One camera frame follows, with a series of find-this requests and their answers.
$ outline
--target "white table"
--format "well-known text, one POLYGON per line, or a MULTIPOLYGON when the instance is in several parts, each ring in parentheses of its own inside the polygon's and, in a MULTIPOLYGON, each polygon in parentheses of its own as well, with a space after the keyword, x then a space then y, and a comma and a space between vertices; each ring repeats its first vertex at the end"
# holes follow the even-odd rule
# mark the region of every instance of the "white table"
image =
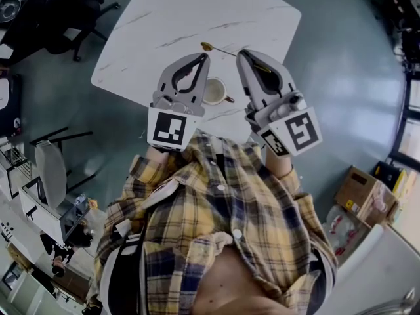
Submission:
MULTIPOLYGON (((282 0, 131 0, 102 51, 92 84, 149 106, 162 71, 202 52, 202 41, 231 53, 261 51, 283 62, 300 18, 282 0)), ((251 132, 244 119, 249 99, 235 58, 217 51, 209 56, 209 77, 221 78, 235 103, 204 104, 200 128, 245 142, 251 132)))

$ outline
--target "blue-green floor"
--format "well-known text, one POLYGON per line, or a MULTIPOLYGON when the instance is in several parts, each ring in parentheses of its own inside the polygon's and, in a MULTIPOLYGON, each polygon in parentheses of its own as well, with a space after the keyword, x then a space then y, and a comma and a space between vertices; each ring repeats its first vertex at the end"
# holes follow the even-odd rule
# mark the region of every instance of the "blue-green floor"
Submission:
MULTIPOLYGON (((98 23, 106 35, 130 0, 106 3, 114 1, 122 9, 98 23)), ((370 171, 389 153, 404 75, 369 1, 285 1, 302 12, 285 65, 315 107, 324 135, 322 145, 294 164, 322 219, 350 165, 370 171)), ((53 56, 39 51, 12 69, 24 80, 24 132, 19 140, 28 142, 64 126, 72 133, 94 131, 93 136, 65 142, 64 155, 73 169, 98 171, 81 190, 98 199, 101 209, 120 195, 133 156, 147 148, 142 136, 146 109, 91 85, 103 46, 91 35, 79 63, 72 61, 71 52, 53 56)))

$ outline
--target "cup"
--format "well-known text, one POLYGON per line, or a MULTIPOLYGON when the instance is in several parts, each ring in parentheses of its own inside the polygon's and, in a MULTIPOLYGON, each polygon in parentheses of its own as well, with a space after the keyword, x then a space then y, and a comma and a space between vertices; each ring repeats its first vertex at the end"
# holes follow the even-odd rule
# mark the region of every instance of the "cup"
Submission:
POLYGON ((235 102, 233 98, 228 96, 228 93, 226 92, 226 85, 221 79, 217 77, 207 78, 203 102, 207 105, 217 105, 223 100, 227 102, 235 102))

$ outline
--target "plaid shirt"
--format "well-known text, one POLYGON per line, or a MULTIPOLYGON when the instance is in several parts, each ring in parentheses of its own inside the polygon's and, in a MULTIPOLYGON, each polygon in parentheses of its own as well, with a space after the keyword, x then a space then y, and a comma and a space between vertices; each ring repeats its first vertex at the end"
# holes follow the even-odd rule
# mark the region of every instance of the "plaid shirt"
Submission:
POLYGON ((108 208, 96 254, 96 281, 108 255, 121 245, 111 239, 113 226, 130 219, 137 233, 144 224, 144 200, 175 179, 177 191, 148 217, 144 248, 149 313, 189 314, 215 255, 232 244, 271 299, 305 314, 319 275, 309 270, 311 249, 323 251, 337 267, 312 197, 299 193, 294 170, 277 179, 264 166, 258 144, 240 146, 222 139, 222 147, 226 178, 210 138, 201 131, 185 151, 171 153, 166 166, 135 157, 122 197, 108 208))

